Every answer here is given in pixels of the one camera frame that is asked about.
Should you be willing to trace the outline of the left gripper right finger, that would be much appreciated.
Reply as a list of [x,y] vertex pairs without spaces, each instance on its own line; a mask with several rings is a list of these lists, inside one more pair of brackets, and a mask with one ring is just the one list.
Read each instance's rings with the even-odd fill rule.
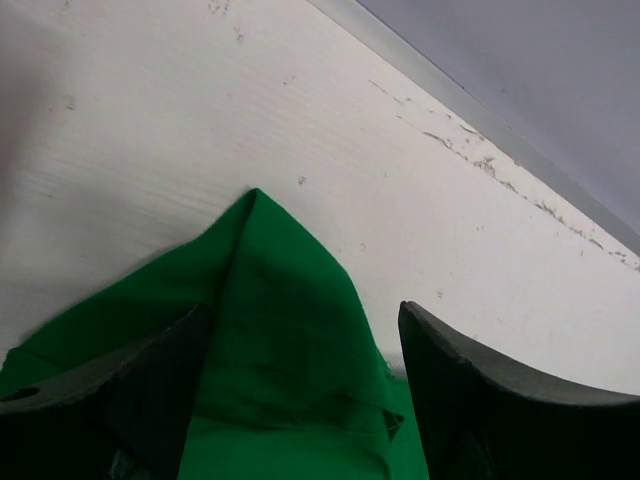
[[534,369],[415,302],[398,327],[430,478],[638,478],[637,396]]

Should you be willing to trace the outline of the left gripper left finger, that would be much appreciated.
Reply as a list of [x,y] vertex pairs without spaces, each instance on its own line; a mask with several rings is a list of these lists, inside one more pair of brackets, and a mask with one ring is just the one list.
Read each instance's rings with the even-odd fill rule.
[[4,479],[175,479],[213,315],[164,329],[1,398]]

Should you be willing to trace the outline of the green polo shirt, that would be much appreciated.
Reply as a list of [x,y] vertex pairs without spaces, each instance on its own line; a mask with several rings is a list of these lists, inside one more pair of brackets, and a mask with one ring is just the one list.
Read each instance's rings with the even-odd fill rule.
[[408,383],[379,352],[351,279],[256,189],[13,348],[1,389],[63,373],[196,305],[216,328],[181,478],[427,477]]

